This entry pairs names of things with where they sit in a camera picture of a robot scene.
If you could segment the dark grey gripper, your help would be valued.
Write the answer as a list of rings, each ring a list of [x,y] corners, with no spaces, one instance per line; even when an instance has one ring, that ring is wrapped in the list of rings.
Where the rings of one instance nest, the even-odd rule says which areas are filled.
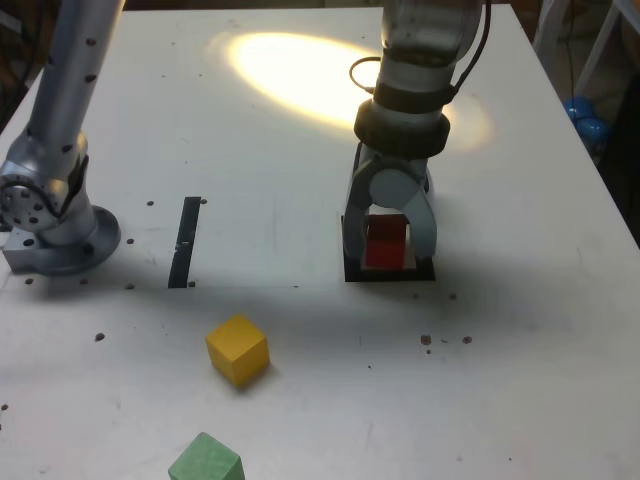
[[[366,247],[365,219],[374,203],[401,212],[409,223],[415,257],[432,258],[436,252],[437,224],[427,194],[431,187],[427,159],[394,157],[359,143],[343,219],[346,256],[361,260]]]

